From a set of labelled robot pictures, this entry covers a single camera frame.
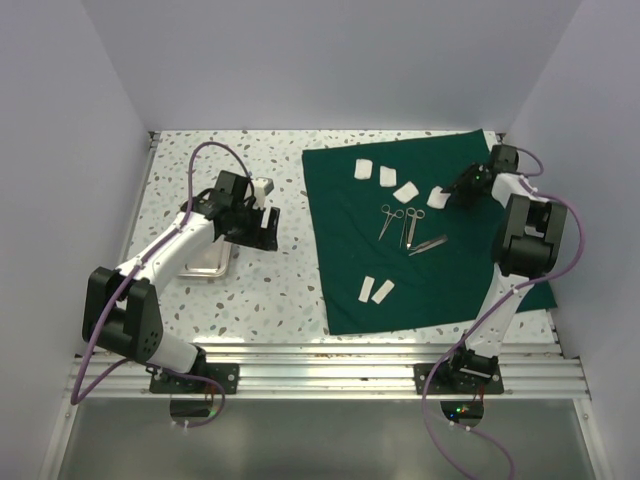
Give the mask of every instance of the glass panel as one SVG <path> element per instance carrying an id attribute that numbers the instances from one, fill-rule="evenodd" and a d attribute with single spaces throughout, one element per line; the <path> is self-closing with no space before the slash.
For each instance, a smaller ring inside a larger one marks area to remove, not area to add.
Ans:
<path id="1" fill-rule="evenodd" d="M 594 478 L 570 400 L 488 400 L 479 428 L 513 455 L 519 479 Z M 430 402 L 437 412 L 440 406 Z M 506 478 L 495 447 L 440 418 L 439 438 L 480 478 Z M 212 424 L 172 430 L 167 399 L 88 399 L 63 479 L 462 478 L 438 453 L 418 401 L 234 400 Z"/>

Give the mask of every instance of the metal tray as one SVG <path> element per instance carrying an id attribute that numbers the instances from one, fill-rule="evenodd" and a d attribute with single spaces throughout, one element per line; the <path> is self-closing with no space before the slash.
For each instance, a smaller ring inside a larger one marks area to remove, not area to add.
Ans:
<path id="1" fill-rule="evenodd" d="M 179 276 L 182 278 L 218 278 L 227 273 L 231 244 L 222 238 L 190 260 Z"/>

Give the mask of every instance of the cable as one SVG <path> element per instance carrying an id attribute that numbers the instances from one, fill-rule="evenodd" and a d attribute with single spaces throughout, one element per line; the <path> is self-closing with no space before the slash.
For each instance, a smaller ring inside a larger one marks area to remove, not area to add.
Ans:
<path id="1" fill-rule="evenodd" d="M 443 457 L 445 457 L 447 459 L 447 461 L 453 465 L 453 467 L 456 468 L 456 470 L 458 470 L 460 473 L 462 473 L 464 476 L 466 476 L 469 479 L 476 479 L 477 477 L 475 475 L 473 475 L 471 472 L 469 472 L 465 467 L 463 467 L 460 463 L 458 463 L 458 461 L 453 458 L 453 456 L 446 451 L 446 449 L 444 448 L 444 446 L 442 445 L 442 443 L 437 439 L 436 435 L 435 435 L 435 431 L 433 430 L 433 426 L 430 424 L 429 421 L 429 416 L 428 416 L 428 412 L 427 412 L 427 391 L 429 389 L 429 385 L 431 384 L 431 381 L 433 380 L 433 377 L 436 373 L 436 371 L 438 370 L 438 368 L 440 367 L 440 365 L 442 365 L 450 356 L 453 352 L 456 351 L 456 349 L 458 349 L 459 347 L 461 347 L 464 342 L 467 340 L 467 338 L 469 338 L 473 332 L 475 332 L 478 328 L 480 328 L 480 326 L 487 320 L 487 318 L 489 318 L 491 316 L 491 314 L 493 312 L 495 312 L 498 308 L 500 308 L 500 306 L 502 304 L 504 304 L 504 302 L 506 302 L 509 298 L 511 298 L 514 293 L 522 288 L 528 287 L 528 286 L 532 286 L 532 285 L 536 285 L 538 283 L 542 283 L 542 282 L 548 282 L 550 280 L 555 280 L 563 275 L 565 275 L 566 273 L 568 273 L 569 271 L 571 271 L 573 269 L 573 267 L 576 266 L 576 264 L 578 263 L 578 261 L 580 260 L 580 257 L 582 257 L 582 254 L 584 252 L 584 247 L 585 247 L 585 235 L 584 235 L 584 228 L 582 225 L 582 221 L 580 220 L 580 216 L 578 215 L 576 208 L 569 202 L 555 196 L 555 195 L 548 195 L 548 194 L 540 194 L 537 193 L 534 189 L 532 189 L 527 182 L 525 182 L 524 180 L 520 180 L 520 184 L 525 188 L 525 190 L 527 190 L 530 194 L 542 197 L 542 198 L 546 198 L 549 200 L 553 200 L 555 202 L 558 202 L 562 205 L 564 205 L 567 210 L 569 210 L 571 212 L 571 214 L 573 215 L 573 218 L 576 221 L 576 225 L 578 227 L 578 235 L 579 235 L 579 242 L 578 242 L 578 248 L 576 250 L 576 253 L 573 257 L 573 259 L 571 260 L 571 262 L 569 262 L 569 264 L 563 268 L 562 270 L 560 270 L 557 273 L 552 273 L 552 274 L 548 274 L 545 275 L 543 277 L 540 278 L 535 278 L 532 280 L 528 280 L 526 282 L 523 282 L 519 285 L 516 285 L 513 289 L 509 290 L 502 298 L 500 298 L 500 300 L 498 300 L 491 308 L 489 308 L 489 310 L 487 310 L 474 324 L 473 326 L 469 329 L 469 331 L 467 333 L 465 333 L 462 338 L 460 338 L 460 340 L 458 340 L 458 342 L 456 344 L 454 344 L 449 350 L 447 350 L 447 352 L 442 355 L 442 357 L 440 357 L 440 359 L 438 359 L 438 361 L 436 362 L 436 364 L 434 365 L 434 367 L 431 369 L 431 371 L 429 372 L 429 375 L 427 376 L 427 380 L 425 381 L 424 384 L 424 388 L 422 389 L 422 416 L 423 416 L 423 421 L 425 424 L 425 427 L 427 428 L 427 431 L 429 432 L 429 436 L 431 437 L 431 440 L 433 441 L 434 445 L 436 446 L 436 448 L 438 449 L 438 451 L 442 454 Z M 456 427 L 458 428 L 462 428 L 466 430 L 466 427 L 463 425 L 459 425 L 459 424 L 454 424 Z M 502 453 L 504 453 L 504 455 L 507 457 L 507 461 L 509 462 L 509 480 L 512 480 L 513 478 L 515 478 L 515 462 L 513 461 L 513 457 L 511 457 L 511 455 L 509 454 L 509 452 L 507 451 L 507 449 L 501 444 L 499 443 L 496 439 L 494 439 L 493 437 L 491 437 L 490 435 L 482 432 L 482 431 L 478 431 L 476 429 L 471 429 L 471 432 L 474 433 L 475 435 L 478 435 L 479 437 L 482 437 L 486 440 L 488 440 L 489 442 L 493 443 L 500 451 L 502 451 Z"/>
<path id="2" fill-rule="evenodd" d="M 87 343 L 87 348 L 82 357 L 82 362 L 80 363 L 80 368 L 78 369 L 78 375 L 76 376 L 76 381 L 73 384 L 73 390 L 71 392 L 71 399 L 70 399 L 71 405 L 78 405 L 102 380 L 104 380 L 107 377 L 107 375 L 109 375 L 113 370 L 115 370 L 117 367 L 119 367 L 120 365 L 122 365 L 127 361 L 127 359 L 122 359 L 116 362 L 107 370 L 102 372 L 93 382 L 91 382 L 91 384 L 84 391 L 80 392 L 80 388 L 82 387 L 82 382 L 84 381 L 84 377 L 87 373 L 87 368 L 89 367 L 89 363 L 91 361 L 91 356 L 93 355 L 93 351 L 96 347 L 96 344 L 98 343 L 98 338 L 100 337 L 100 333 L 102 332 L 102 327 L 107 321 L 107 318 L 109 317 L 111 310 L 113 310 L 113 307 L 118 301 L 118 298 L 122 296 L 122 294 L 125 292 L 129 284 L 133 280 L 133 277 L 135 277 L 136 274 L 142 268 L 142 266 L 145 263 L 147 263 L 149 258 L 151 258 L 158 250 L 160 250 L 160 248 L 162 248 L 169 240 L 171 240 L 177 233 L 179 233 L 180 229 L 184 227 L 189 221 L 189 216 L 191 215 L 191 211 L 193 209 L 193 164 L 200 150 L 208 146 L 220 147 L 228 151 L 229 153 L 231 153 L 231 155 L 233 155 L 233 157 L 240 163 L 240 166 L 242 167 L 244 174 L 247 176 L 247 178 L 249 178 L 251 195 L 252 196 L 255 195 L 255 188 L 254 188 L 253 182 L 251 181 L 250 174 L 249 174 L 249 171 L 247 170 L 247 167 L 242 162 L 242 159 L 240 159 L 240 157 L 231 148 L 219 142 L 203 142 L 195 148 L 195 150 L 191 154 L 191 158 L 189 159 L 189 167 L 188 167 L 189 170 L 187 172 L 187 190 L 189 195 L 189 198 L 187 200 L 187 208 L 184 216 L 182 217 L 182 220 L 180 221 L 179 227 L 169 231 L 169 233 L 167 233 L 164 237 L 162 237 L 161 240 L 159 240 L 152 248 L 149 249 L 149 251 L 146 254 L 144 254 L 140 258 L 139 264 L 135 265 L 131 269 L 131 272 L 129 272 L 129 274 L 124 278 L 122 283 L 120 283 L 118 288 L 116 288 L 116 291 L 113 292 L 113 295 L 111 295 L 111 297 L 107 301 L 104 309 L 102 310 L 102 313 L 98 317 L 98 321 L 96 322 L 95 327 L 93 328 L 93 332 L 91 333 L 91 337 L 89 339 L 89 342 Z M 209 384 L 212 384 L 211 382 L 214 382 L 212 385 L 220 388 L 220 393 L 223 399 L 222 404 L 224 404 L 224 389 L 219 384 L 217 384 L 214 380 L 206 379 L 204 377 L 197 377 L 197 378 L 200 379 L 199 381 L 205 381 Z"/>
<path id="3" fill-rule="evenodd" d="M 193 151 L 193 153 L 191 154 L 191 158 L 189 159 L 189 175 L 187 177 L 187 195 L 189 195 L 189 198 L 187 200 L 187 211 L 184 214 L 184 219 L 183 221 L 186 223 L 189 220 L 189 215 L 191 215 L 191 209 L 193 208 L 193 164 L 196 160 L 196 156 L 198 155 L 198 153 L 200 152 L 200 150 L 202 150 L 204 147 L 220 147 L 224 150 L 226 150 L 227 152 L 229 152 L 233 158 L 236 159 L 236 161 L 240 164 L 240 167 L 242 167 L 242 171 L 244 172 L 245 177 L 247 177 L 249 179 L 249 187 L 251 188 L 251 196 L 255 197 L 256 195 L 256 189 L 253 185 L 253 181 L 251 180 L 251 174 L 249 173 L 249 170 L 247 170 L 246 165 L 244 164 L 244 162 L 242 161 L 242 159 L 238 156 L 238 154 L 236 152 L 234 152 L 231 148 L 229 148 L 227 145 L 225 145 L 224 143 L 219 143 L 219 142 L 213 142 L 213 141 L 209 141 L 209 142 L 203 142 L 200 145 L 198 145 L 196 147 L 196 149 Z"/>
<path id="4" fill-rule="evenodd" d="M 154 367 L 154 368 L 159 368 L 156 367 L 155 365 L 151 365 L 151 364 L 147 364 L 147 366 L 149 367 Z M 197 428 L 197 427 L 204 427 L 205 425 L 213 422 L 216 418 L 218 418 L 218 416 L 220 415 L 220 412 L 222 412 L 222 410 L 224 409 L 224 405 L 226 402 L 226 395 L 224 392 L 224 388 L 222 388 L 222 385 L 220 385 L 218 382 L 216 382 L 214 379 L 212 378 L 207 378 L 207 377 L 200 377 L 198 375 L 189 375 L 188 373 L 178 373 L 178 372 L 174 372 L 173 370 L 169 369 L 169 368 L 164 368 L 163 369 L 164 372 L 176 376 L 176 377 L 180 377 L 180 378 L 184 378 L 185 380 L 194 380 L 194 381 L 198 381 L 198 382 L 206 382 L 209 385 L 211 385 L 212 387 L 215 387 L 216 390 L 218 390 L 220 392 L 220 406 L 218 407 L 218 410 L 216 410 L 212 415 L 209 415 L 205 420 L 199 421 L 199 422 L 187 422 L 185 421 L 182 426 L 185 428 Z"/>
<path id="5" fill-rule="evenodd" d="M 505 146 L 515 148 L 516 150 L 518 150 L 521 153 L 526 153 L 527 155 L 529 155 L 538 164 L 538 168 L 540 169 L 540 170 L 538 170 L 537 172 L 534 172 L 534 173 L 517 172 L 518 175 L 524 175 L 525 177 L 539 177 L 540 175 L 542 175 L 544 173 L 544 164 L 542 163 L 542 160 L 540 160 L 536 154 L 534 154 L 533 152 L 530 152 L 526 148 L 516 147 L 515 145 L 506 145 L 505 144 Z"/>

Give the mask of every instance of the tweezers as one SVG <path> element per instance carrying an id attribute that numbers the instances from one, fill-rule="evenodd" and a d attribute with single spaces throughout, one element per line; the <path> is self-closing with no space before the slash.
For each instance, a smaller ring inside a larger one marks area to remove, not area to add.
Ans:
<path id="1" fill-rule="evenodd" d="M 417 253 L 426 252 L 427 250 L 431 250 L 432 248 L 435 248 L 438 245 L 442 245 L 447 240 L 449 240 L 449 237 L 447 237 L 446 235 L 440 235 L 439 237 L 433 238 L 431 240 L 427 240 L 426 242 L 421 243 L 420 245 L 416 245 L 414 248 L 412 248 L 413 252 L 411 252 L 409 256 L 415 255 Z"/>

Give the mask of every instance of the forceps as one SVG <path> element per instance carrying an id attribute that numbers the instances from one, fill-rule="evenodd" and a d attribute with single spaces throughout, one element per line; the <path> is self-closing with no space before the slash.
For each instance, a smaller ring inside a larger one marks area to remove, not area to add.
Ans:
<path id="1" fill-rule="evenodd" d="M 389 205 L 383 205 L 380 210 L 382 211 L 382 213 L 384 213 L 387 216 L 387 219 L 384 221 L 384 226 L 382 227 L 382 231 L 380 232 L 378 241 L 380 241 L 380 239 L 384 235 L 384 232 L 386 232 L 387 228 L 389 228 L 389 224 L 391 223 L 391 220 L 393 220 L 394 218 L 404 217 L 404 210 L 396 210 L 395 212 L 392 212 L 391 207 Z"/>
<path id="2" fill-rule="evenodd" d="M 424 210 L 416 210 L 413 207 L 407 208 L 407 217 L 411 217 L 411 226 L 409 227 L 409 234 L 407 235 L 407 250 L 411 248 L 413 243 L 413 234 L 416 231 L 416 220 L 424 218 Z"/>
<path id="3" fill-rule="evenodd" d="M 437 247 L 438 245 L 442 245 L 447 240 L 449 240 L 449 237 L 447 237 L 446 235 L 440 235 L 439 237 L 433 238 L 431 240 L 427 240 L 426 242 L 423 242 L 420 245 L 413 247 L 411 249 L 413 250 L 413 252 L 410 253 L 409 256 L 411 257 L 413 255 L 416 255 L 417 253 L 422 253 L 422 252 L 426 252 L 427 250 L 431 250 L 432 248 Z"/>

